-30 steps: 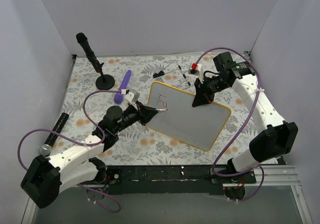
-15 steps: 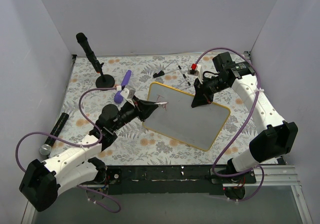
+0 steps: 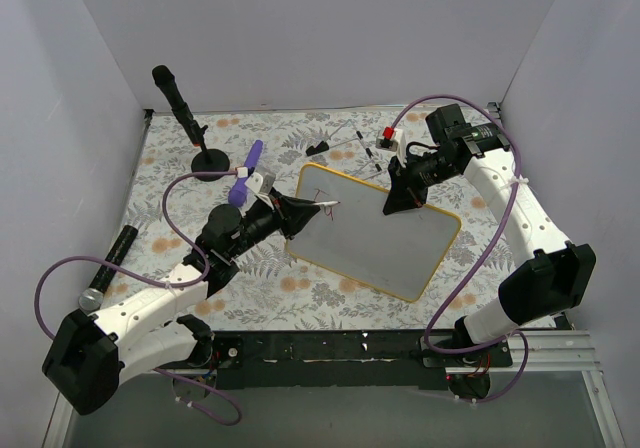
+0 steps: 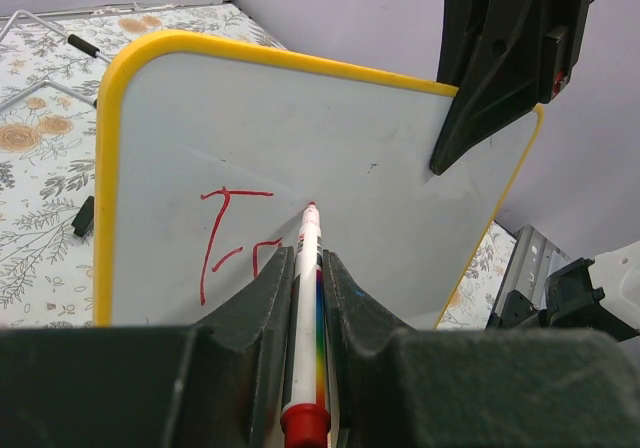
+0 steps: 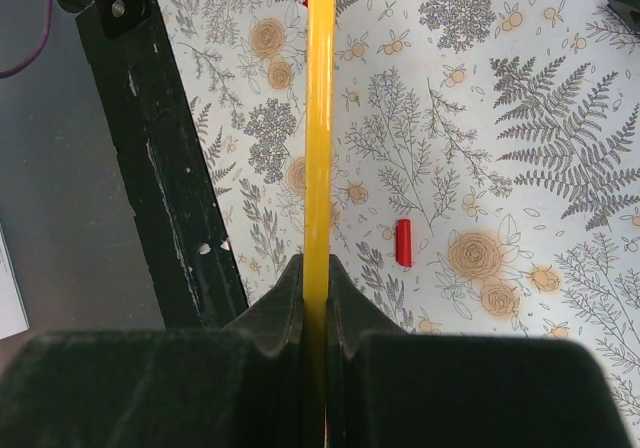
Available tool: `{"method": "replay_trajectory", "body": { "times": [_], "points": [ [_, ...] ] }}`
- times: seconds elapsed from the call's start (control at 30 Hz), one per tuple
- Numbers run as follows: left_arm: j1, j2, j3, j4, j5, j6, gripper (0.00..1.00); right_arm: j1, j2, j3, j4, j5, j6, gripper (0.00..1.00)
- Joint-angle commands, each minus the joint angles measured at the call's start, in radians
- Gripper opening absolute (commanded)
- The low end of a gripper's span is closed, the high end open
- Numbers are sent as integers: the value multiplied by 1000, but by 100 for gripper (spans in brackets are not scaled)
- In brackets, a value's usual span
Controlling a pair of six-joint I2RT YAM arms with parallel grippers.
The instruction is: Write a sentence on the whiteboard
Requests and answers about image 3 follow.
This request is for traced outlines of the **white red marker pen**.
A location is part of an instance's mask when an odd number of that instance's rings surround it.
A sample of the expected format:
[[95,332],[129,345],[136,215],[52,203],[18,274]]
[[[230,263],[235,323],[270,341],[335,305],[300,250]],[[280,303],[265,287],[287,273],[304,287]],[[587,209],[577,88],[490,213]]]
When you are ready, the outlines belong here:
[[314,205],[322,208],[331,208],[338,205],[339,203],[339,201],[316,201],[314,202]]

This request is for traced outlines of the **yellow framed whiteboard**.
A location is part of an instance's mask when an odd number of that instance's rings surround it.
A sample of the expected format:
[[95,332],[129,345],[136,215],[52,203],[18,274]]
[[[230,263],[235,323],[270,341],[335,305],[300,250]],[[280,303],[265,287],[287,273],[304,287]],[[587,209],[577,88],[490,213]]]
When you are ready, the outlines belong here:
[[462,226],[453,213],[426,205],[385,215],[388,191],[307,163],[295,196],[335,202],[286,243],[293,257],[407,302],[427,289]]

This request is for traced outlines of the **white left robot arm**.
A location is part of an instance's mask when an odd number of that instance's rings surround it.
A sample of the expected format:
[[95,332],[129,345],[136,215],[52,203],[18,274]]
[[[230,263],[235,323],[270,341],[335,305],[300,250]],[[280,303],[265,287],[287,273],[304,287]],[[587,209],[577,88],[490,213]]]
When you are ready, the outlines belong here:
[[42,371],[80,415],[101,408],[131,378],[168,363],[205,366],[213,333],[186,314],[238,273],[236,258],[274,233],[294,238],[325,203],[272,190],[246,211],[211,210],[195,248],[160,283],[117,305],[68,314],[54,335]]

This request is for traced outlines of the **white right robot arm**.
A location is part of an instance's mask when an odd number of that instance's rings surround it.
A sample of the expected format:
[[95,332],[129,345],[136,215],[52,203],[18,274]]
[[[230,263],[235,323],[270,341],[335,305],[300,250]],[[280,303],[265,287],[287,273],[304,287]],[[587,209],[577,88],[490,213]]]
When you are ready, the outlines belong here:
[[490,243],[504,239],[512,252],[516,270],[500,284],[495,299],[456,321],[452,342],[443,350],[471,366],[522,325],[578,306],[596,255],[589,245],[574,244],[549,218],[521,174],[518,149],[499,123],[489,117],[471,125],[462,103],[454,98],[427,116],[432,143],[423,154],[411,153],[396,123],[379,132],[376,146],[394,154],[384,214],[417,209],[425,205],[430,188],[462,176],[498,223]]

